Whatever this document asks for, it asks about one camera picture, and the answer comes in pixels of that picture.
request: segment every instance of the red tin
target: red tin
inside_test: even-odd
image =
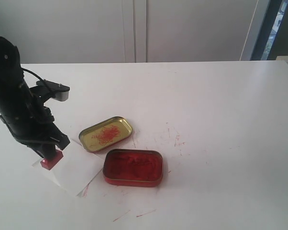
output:
[[[155,187],[163,177],[163,158],[152,150],[114,149],[106,156],[103,174],[113,185]]]

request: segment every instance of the white paper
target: white paper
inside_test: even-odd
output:
[[[41,159],[33,164],[33,168],[69,194],[77,196],[101,171],[103,160],[74,141],[64,149],[63,155],[50,171],[41,166]]]

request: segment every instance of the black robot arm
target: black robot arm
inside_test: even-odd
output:
[[[69,87],[40,79],[29,88],[24,80],[18,48],[0,37],[0,118],[13,137],[51,161],[56,157],[57,146],[63,150],[69,143],[54,124],[54,117],[44,103],[54,98],[65,101]]]

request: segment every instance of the metal tin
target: metal tin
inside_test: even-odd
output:
[[[81,131],[79,140],[87,151],[96,152],[129,137],[132,132],[133,128],[123,117],[115,116]]]
[[[163,178],[163,158],[152,150],[111,150],[105,159],[105,181],[113,185],[155,187]]]

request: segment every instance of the cable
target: cable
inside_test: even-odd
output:
[[[46,82],[41,77],[39,77],[39,75],[25,68],[22,68],[22,70],[34,75],[37,79],[39,79],[43,83],[43,85],[48,89],[48,91],[52,94],[52,97],[55,97],[54,91],[52,91],[52,89],[46,84]]]

